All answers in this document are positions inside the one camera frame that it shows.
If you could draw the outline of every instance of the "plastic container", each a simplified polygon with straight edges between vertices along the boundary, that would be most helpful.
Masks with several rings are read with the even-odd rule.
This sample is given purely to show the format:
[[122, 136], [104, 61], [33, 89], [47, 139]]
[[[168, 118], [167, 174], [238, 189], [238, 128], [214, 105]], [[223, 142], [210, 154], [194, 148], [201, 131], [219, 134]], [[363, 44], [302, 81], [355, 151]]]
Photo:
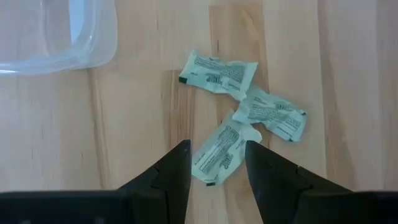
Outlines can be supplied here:
[[110, 61], [114, 0], [0, 1], [0, 75], [37, 75]]

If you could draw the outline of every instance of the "clear plastic container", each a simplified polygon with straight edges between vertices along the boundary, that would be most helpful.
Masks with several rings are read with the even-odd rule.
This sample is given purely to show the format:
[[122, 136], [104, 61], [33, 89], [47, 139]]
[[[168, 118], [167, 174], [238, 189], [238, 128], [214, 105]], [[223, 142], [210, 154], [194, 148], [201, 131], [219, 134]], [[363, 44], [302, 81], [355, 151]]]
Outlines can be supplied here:
[[1, 0], [0, 75], [37, 75], [110, 61], [114, 0]]

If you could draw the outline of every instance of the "packet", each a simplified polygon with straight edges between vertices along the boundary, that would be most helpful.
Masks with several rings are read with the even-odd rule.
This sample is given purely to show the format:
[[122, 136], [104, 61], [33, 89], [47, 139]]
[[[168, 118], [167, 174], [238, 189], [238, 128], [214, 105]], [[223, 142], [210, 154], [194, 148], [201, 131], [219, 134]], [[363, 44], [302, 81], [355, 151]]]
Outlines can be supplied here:
[[246, 141], [260, 142], [261, 133], [250, 124], [232, 120], [230, 111], [223, 124], [192, 157], [192, 175], [207, 186], [222, 184], [244, 159]]
[[266, 128], [282, 139], [300, 141], [307, 122], [307, 112], [289, 101], [266, 93], [252, 85], [248, 97], [239, 104], [233, 115], [235, 121], [244, 124], [263, 123]]
[[218, 58], [203, 57], [193, 50], [179, 80], [213, 93], [228, 93], [241, 101], [246, 97], [257, 65], [257, 62], [225, 62]]

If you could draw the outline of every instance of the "white packet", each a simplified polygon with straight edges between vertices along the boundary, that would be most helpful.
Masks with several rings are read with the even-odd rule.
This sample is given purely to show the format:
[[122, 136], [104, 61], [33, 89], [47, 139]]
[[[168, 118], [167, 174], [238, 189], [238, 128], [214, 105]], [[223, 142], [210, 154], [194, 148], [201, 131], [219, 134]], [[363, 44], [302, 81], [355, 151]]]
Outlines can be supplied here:
[[203, 57], [193, 50], [180, 74], [180, 82], [204, 88], [213, 93], [228, 93], [243, 100], [257, 69], [257, 62], [225, 62]]
[[261, 133], [250, 124], [232, 120], [230, 111], [216, 133], [192, 158], [192, 175], [209, 185], [222, 184], [242, 163], [246, 141], [261, 142]]
[[244, 124], [263, 123], [282, 139], [300, 141], [307, 122], [307, 112], [278, 96], [266, 93], [252, 85], [248, 97], [239, 104], [233, 115], [235, 121]]

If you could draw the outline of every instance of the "wooden table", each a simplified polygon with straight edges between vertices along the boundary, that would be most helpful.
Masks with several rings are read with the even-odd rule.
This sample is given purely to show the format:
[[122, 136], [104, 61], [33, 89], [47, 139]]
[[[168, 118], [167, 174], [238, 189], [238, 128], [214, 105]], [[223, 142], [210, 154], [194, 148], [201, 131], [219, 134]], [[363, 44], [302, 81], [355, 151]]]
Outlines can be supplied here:
[[[353, 190], [398, 189], [397, 1], [116, 7], [119, 48], [107, 65], [0, 78], [1, 190], [113, 189], [182, 139], [196, 151], [237, 103], [177, 81], [191, 49], [258, 61], [255, 82], [308, 111], [302, 142], [256, 125], [263, 145]], [[221, 186], [193, 179], [187, 223], [260, 222], [245, 165]]]

